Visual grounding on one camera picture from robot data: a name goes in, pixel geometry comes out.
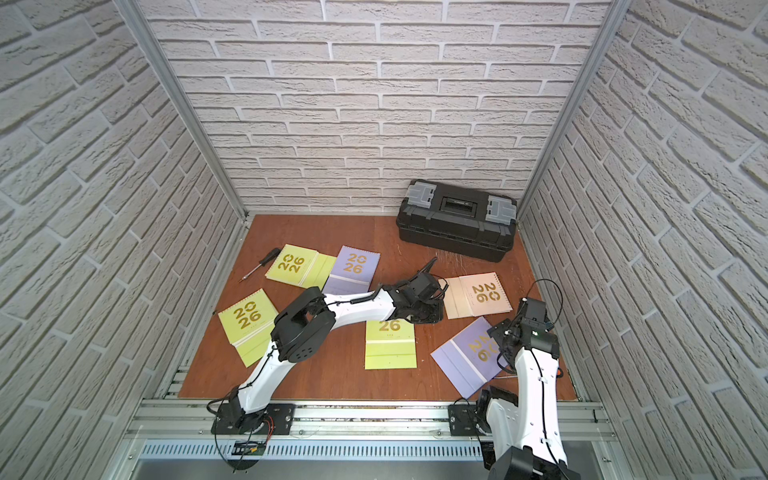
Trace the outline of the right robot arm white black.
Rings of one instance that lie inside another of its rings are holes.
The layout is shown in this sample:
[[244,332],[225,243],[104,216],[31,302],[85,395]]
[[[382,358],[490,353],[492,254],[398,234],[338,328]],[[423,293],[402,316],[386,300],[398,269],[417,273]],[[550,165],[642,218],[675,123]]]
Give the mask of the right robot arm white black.
[[491,479],[579,479],[568,466],[557,412],[560,345],[546,304],[523,297],[515,318],[488,330],[514,369],[518,392],[497,387],[481,393],[481,428],[493,438]]

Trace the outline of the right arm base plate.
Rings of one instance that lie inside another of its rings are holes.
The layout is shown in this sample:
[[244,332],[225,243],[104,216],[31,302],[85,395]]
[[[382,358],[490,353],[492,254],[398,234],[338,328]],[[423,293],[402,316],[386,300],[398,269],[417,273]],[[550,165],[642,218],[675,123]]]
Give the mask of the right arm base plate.
[[452,437],[479,437],[483,435],[474,403],[460,398],[447,406],[447,412]]

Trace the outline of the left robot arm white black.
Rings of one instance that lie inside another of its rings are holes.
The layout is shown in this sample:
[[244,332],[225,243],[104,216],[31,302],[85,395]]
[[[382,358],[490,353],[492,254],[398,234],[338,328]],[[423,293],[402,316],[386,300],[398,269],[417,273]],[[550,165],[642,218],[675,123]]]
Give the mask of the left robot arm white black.
[[442,321],[448,284],[431,274],[434,264],[430,260],[411,278],[371,292],[334,295],[307,289],[277,315],[265,356],[243,384],[219,400],[216,419],[228,422],[231,429],[259,425],[290,370],[317,353],[335,329],[361,322]]

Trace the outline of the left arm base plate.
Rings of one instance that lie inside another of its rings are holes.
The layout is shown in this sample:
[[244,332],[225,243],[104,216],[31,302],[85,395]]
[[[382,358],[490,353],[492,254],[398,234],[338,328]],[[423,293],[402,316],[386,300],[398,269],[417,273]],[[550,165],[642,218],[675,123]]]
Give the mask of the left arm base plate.
[[264,410],[246,414],[237,404],[225,401],[214,417],[211,433],[216,435],[288,435],[290,433],[296,405],[292,403],[270,403]]

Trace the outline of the beige calendar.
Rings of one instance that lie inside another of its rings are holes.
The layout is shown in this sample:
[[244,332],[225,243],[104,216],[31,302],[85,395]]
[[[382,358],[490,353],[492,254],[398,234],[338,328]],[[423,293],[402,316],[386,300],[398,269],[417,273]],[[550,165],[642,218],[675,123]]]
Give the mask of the beige calendar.
[[513,310],[495,272],[441,279],[448,286],[444,307],[449,319],[480,317]]

